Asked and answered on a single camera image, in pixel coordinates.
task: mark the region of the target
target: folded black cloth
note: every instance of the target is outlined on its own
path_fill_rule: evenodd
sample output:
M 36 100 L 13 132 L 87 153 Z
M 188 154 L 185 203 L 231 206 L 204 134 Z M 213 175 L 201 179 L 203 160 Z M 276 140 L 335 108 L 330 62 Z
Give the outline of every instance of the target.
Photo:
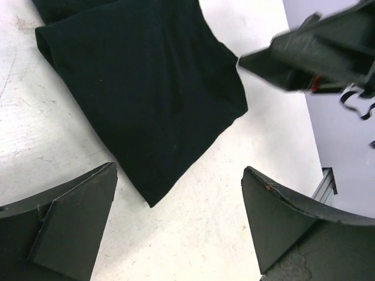
M 153 207 L 247 111 L 198 0 L 33 0 L 39 50 Z

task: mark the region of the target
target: scratched white surface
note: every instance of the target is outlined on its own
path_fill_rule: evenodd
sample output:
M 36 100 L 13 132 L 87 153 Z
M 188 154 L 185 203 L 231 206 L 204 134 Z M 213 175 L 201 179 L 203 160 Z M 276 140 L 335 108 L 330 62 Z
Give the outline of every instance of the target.
M 237 55 L 287 29 L 282 0 L 201 0 Z M 31 0 L 0 0 L 0 205 L 114 160 L 39 53 Z M 119 171 L 92 280 L 255 280 L 260 273 L 240 180 L 252 165 L 311 195 L 321 169 L 304 96 L 239 71 L 249 112 L 223 133 L 155 208 Z

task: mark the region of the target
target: brown stain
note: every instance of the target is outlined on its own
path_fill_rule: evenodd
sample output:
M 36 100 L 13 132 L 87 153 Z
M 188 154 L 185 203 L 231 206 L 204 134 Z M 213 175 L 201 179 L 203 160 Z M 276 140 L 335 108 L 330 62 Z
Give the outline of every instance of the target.
M 24 19 L 21 19 L 19 16 L 16 16 L 16 26 L 19 31 L 24 34 L 34 33 L 35 28 L 38 26 L 36 22 L 27 22 Z

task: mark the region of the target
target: table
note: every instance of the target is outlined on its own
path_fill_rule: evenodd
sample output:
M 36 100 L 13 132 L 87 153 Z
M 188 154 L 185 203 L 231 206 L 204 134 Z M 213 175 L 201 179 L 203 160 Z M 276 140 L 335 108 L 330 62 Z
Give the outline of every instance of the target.
M 282 0 L 201 0 L 219 40 L 240 55 L 288 28 Z M 0 205 L 73 179 L 113 156 L 39 53 L 31 0 L 0 2 Z M 238 70 L 249 112 L 219 136 L 150 209 L 124 172 L 93 281 L 257 280 L 241 193 L 251 165 L 311 196 L 322 177 L 302 94 L 285 94 Z

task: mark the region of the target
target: black fabric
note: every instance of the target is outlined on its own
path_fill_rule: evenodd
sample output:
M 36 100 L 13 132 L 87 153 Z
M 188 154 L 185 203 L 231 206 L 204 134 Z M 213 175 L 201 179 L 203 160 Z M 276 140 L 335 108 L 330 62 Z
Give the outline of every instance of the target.
M 247 111 L 198 0 L 33 1 L 39 50 L 151 207 Z

